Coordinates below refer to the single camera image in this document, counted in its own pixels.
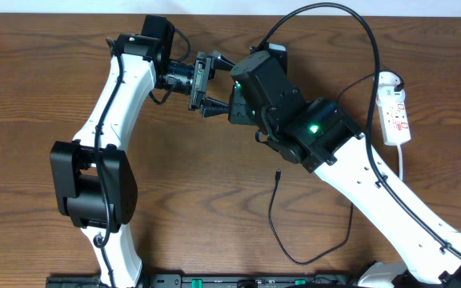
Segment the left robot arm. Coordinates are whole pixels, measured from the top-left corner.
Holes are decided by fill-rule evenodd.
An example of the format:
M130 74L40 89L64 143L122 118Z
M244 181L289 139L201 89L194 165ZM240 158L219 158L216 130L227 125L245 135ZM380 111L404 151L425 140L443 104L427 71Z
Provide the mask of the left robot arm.
M51 276L46 286L139 286L143 263L130 231L138 185L127 150L142 105L160 89L187 95L190 110L206 116L228 111L205 93L216 70L229 71L234 63L218 51L200 52L192 64L171 58L180 33L167 18L147 15L140 34L106 39L111 60L102 93L82 129L50 152L58 210L88 238L101 272Z

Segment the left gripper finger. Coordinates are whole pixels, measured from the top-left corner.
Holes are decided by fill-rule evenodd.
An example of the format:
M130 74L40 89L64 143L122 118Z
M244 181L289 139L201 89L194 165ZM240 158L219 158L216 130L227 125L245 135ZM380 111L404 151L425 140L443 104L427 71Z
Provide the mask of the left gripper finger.
M230 108L225 102L219 101L218 99L205 98L199 110L203 118L209 118L220 114L228 114Z
M235 66L232 60L216 50L212 51L210 55L213 58L211 67L215 70L231 71Z

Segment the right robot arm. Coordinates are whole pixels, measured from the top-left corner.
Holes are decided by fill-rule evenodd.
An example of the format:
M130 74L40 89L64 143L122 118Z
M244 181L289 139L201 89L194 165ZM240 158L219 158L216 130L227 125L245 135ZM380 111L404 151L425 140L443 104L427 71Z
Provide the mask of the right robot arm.
M266 144L343 194L398 252L401 262L373 264L357 286L461 287L461 233L391 170L336 102L306 101L267 50L244 58L230 75Z

